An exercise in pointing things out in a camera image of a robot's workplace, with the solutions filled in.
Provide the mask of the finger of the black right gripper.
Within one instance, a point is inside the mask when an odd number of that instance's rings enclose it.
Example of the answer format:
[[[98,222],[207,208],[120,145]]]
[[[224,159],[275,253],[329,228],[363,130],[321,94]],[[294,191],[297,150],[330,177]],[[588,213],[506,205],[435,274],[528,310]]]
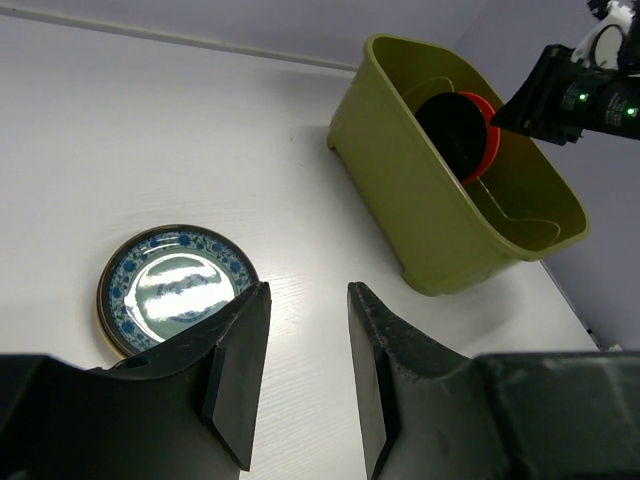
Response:
[[[520,135],[541,135],[544,91],[541,77],[531,75],[514,96],[496,111],[491,125]]]

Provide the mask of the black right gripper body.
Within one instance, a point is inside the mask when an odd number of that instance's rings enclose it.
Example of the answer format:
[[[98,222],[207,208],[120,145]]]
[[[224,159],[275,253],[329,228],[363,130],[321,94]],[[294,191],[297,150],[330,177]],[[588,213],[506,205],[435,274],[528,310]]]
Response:
[[[572,53],[560,44],[543,50],[529,75],[540,76],[545,87],[542,134],[524,136],[565,145],[577,142],[584,130],[607,130],[604,114],[597,107],[608,84],[608,72],[573,63]]]

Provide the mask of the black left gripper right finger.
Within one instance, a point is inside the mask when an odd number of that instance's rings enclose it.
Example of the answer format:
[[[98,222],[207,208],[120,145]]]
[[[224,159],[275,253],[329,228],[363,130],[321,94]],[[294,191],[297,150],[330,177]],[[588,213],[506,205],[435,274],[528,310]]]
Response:
[[[638,477],[636,353],[468,358],[364,283],[347,300],[368,478]]]

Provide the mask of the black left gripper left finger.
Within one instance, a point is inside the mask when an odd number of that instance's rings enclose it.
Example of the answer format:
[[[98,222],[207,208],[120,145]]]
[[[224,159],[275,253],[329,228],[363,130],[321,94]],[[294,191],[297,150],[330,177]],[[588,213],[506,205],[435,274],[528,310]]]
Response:
[[[236,479],[251,465],[271,292],[109,369],[1,358],[5,479]]]

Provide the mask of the orange plastic plate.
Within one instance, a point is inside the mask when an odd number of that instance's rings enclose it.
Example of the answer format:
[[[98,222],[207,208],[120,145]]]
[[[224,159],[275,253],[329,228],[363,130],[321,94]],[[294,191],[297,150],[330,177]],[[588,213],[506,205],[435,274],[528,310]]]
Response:
[[[459,94],[469,98],[479,108],[487,127],[487,145],[483,158],[475,171],[462,181],[463,184],[468,184],[474,180],[478,180],[492,166],[501,143],[501,129],[492,124],[496,111],[485,98],[469,91],[459,91]]]

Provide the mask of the black plate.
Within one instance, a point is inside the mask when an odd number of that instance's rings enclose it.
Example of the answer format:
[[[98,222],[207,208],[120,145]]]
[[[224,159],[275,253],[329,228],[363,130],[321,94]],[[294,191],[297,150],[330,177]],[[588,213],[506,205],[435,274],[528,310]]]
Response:
[[[470,98],[456,92],[439,93],[418,108],[415,118],[458,181],[476,173],[489,132],[483,113]]]

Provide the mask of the blue white patterned plate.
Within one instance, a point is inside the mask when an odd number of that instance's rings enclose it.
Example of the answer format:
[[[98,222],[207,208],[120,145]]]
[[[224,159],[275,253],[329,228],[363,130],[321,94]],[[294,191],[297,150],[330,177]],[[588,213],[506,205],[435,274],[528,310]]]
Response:
[[[162,225],[111,256],[98,282],[97,316],[113,348],[134,356],[217,313],[258,280],[227,237],[200,226]]]

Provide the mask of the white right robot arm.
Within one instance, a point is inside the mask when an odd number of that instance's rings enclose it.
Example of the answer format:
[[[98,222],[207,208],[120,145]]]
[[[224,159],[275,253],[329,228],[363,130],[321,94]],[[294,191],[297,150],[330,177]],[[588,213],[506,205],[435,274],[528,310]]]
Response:
[[[639,3],[586,5],[597,25],[575,48],[546,46],[492,125],[560,146],[585,130],[639,138]]]

